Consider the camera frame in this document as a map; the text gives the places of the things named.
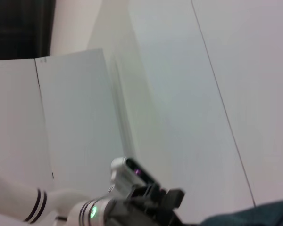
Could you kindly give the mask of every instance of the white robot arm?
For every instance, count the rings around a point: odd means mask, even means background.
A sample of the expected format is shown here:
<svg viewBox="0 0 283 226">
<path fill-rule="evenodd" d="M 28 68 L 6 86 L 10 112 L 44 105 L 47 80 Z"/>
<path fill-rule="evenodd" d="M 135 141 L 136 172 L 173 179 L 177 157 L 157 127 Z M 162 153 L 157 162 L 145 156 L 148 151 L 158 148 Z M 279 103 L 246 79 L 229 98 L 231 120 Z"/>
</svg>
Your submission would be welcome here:
<svg viewBox="0 0 283 226">
<path fill-rule="evenodd" d="M 173 209 L 184 193 L 160 188 L 136 161 L 117 158 L 111 164 L 112 187 L 103 197 L 73 190 L 46 193 L 0 175 L 0 214 L 27 223 L 56 211 L 56 225 L 66 226 L 183 226 Z"/>
</svg>

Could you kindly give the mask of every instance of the purple light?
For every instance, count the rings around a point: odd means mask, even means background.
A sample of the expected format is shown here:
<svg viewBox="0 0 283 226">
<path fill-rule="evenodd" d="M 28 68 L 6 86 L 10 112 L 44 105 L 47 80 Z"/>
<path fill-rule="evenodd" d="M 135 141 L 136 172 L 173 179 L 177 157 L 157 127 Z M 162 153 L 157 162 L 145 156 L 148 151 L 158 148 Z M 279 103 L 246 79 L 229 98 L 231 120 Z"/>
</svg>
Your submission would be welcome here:
<svg viewBox="0 0 283 226">
<path fill-rule="evenodd" d="M 140 169 L 136 169 L 136 170 L 134 170 L 134 173 L 135 173 L 136 175 L 140 175 L 142 172 L 141 172 Z"/>
</svg>

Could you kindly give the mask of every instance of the green led light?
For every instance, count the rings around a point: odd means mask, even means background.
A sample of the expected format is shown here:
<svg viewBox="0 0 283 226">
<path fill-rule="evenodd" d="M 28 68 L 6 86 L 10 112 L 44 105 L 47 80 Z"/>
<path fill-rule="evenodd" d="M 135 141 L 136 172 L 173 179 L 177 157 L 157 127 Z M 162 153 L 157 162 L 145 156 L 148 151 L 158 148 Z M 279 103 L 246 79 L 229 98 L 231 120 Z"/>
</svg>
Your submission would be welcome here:
<svg viewBox="0 0 283 226">
<path fill-rule="evenodd" d="M 90 218 L 94 218 L 96 213 L 96 206 L 92 208 L 91 214 L 90 214 Z"/>
</svg>

